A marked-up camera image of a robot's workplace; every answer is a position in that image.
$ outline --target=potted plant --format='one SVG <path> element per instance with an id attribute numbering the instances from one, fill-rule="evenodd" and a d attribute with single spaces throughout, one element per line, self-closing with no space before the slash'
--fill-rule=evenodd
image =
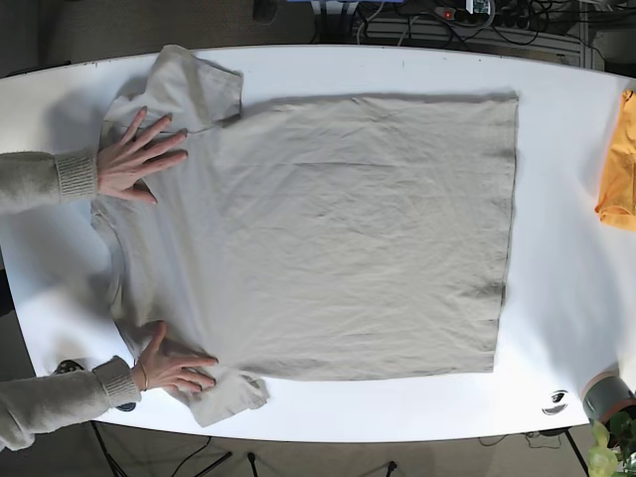
<path id="1" fill-rule="evenodd" d="M 590 477 L 636 477 L 634 394 L 618 376 L 603 373 L 585 387 L 582 396 L 596 441 L 589 449 Z"/>

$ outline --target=gray object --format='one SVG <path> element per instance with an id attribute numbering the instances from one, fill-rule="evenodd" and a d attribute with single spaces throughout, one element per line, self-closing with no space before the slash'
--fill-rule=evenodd
<path id="1" fill-rule="evenodd" d="M 515 178 L 515 97 L 285 99 L 240 111 L 241 77 L 178 47 L 120 97 L 102 139 L 148 106 L 189 159 L 146 178 L 156 207 L 98 197 L 113 312 L 219 357 L 178 394 L 201 425 L 302 381 L 492 370 Z"/>
<path id="2" fill-rule="evenodd" d="M 583 394 L 583 409 L 590 420 L 607 424 L 616 412 L 636 406 L 636 398 L 625 382 L 618 376 L 600 375 Z"/>

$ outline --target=ribbed cuff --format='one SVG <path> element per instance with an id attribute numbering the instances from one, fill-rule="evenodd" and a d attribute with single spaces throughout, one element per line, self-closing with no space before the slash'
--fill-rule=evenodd
<path id="1" fill-rule="evenodd" d="M 141 393 L 132 381 L 130 368 L 121 358 L 115 356 L 92 371 L 106 391 L 111 407 L 141 401 Z"/>
<path id="2" fill-rule="evenodd" d="M 90 149 L 57 155 L 56 167 L 62 202 L 91 199 L 97 194 L 97 164 Z"/>

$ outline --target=hand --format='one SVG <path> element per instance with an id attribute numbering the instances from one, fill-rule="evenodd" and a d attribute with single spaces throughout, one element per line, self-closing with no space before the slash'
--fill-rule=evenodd
<path id="1" fill-rule="evenodd" d="M 162 355 L 159 353 L 159 347 L 166 336 L 166 331 L 168 331 L 168 324 L 165 321 L 160 322 L 150 344 L 143 350 L 137 365 L 132 369 L 132 380 L 137 387 L 141 391 L 168 388 L 197 393 L 214 386 L 217 383 L 215 380 L 187 368 L 213 366 L 218 363 L 217 359 Z"/>
<path id="2" fill-rule="evenodd" d="M 137 129 L 146 117 L 142 108 L 132 120 L 123 137 L 97 153 L 97 191 L 119 199 L 144 201 L 156 204 L 157 199 L 135 182 L 153 172 L 163 171 L 184 161 L 188 154 L 177 151 L 162 155 L 186 140 L 187 133 L 179 132 L 149 148 L 144 148 L 157 134 L 170 125 L 170 117 L 163 116 L 135 139 Z"/>

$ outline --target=wrist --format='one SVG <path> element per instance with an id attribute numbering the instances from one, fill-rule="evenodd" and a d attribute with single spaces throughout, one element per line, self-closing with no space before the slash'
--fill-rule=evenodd
<path id="1" fill-rule="evenodd" d="M 132 381 L 135 383 L 140 392 L 146 391 L 146 376 L 144 375 L 141 366 L 137 363 L 135 367 L 131 370 L 130 374 L 132 375 Z"/>

